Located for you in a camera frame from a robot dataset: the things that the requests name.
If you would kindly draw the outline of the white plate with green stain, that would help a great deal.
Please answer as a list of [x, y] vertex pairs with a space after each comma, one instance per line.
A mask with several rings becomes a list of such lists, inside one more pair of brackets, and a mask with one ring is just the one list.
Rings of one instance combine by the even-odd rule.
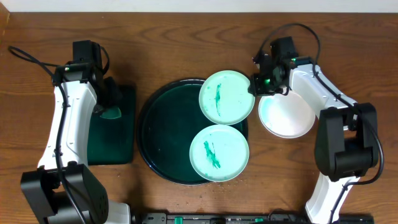
[[316, 118], [307, 102], [294, 91], [286, 96], [262, 96], [258, 114], [270, 133], [287, 139], [299, 138], [308, 133]]

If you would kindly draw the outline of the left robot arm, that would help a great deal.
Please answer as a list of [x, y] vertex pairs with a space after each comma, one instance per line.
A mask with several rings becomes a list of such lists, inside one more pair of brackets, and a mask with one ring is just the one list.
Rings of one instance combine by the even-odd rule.
[[131, 223], [91, 165], [132, 160], [136, 91], [107, 76], [109, 55], [96, 42], [73, 43], [73, 58], [50, 72], [55, 110], [49, 140], [21, 190], [39, 223]]

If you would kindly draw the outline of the green scouring sponge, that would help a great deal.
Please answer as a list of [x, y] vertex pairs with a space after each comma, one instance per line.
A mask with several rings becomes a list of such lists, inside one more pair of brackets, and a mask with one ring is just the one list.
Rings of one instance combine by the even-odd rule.
[[103, 119], [118, 119], [122, 116], [122, 112], [118, 106], [112, 106], [104, 110], [100, 117]]

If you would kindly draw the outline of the light green plate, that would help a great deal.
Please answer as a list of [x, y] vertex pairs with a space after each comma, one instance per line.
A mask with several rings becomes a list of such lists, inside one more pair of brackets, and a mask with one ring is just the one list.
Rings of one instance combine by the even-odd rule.
[[215, 124], [202, 129], [190, 145], [189, 158], [194, 171], [211, 182], [237, 177], [249, 160], [249, 145], [237, 129]]
[[255, 97], [249, 92], [249, 78], [233, 70], [222, 70], [208, 77], [199, 93], [200, 109], [216, 124], [241, 122], [254, 108]]

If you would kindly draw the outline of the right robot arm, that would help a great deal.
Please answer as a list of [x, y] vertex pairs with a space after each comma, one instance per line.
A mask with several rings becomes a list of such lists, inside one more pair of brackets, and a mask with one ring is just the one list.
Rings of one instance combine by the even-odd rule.
[[249, 92], [259, 97], [261, 123], [272, 134], [297, 138], [317, 125], [315, 162], [320, 172], [305, 204], [312, 223], [333, 223], [354, 185], [368, 169], [384, 165], [377, 113], [337, 89], [310, 57], [301, 57], [291, 37], [276, 39], [271, 51], [253, 59], [258, 72]]

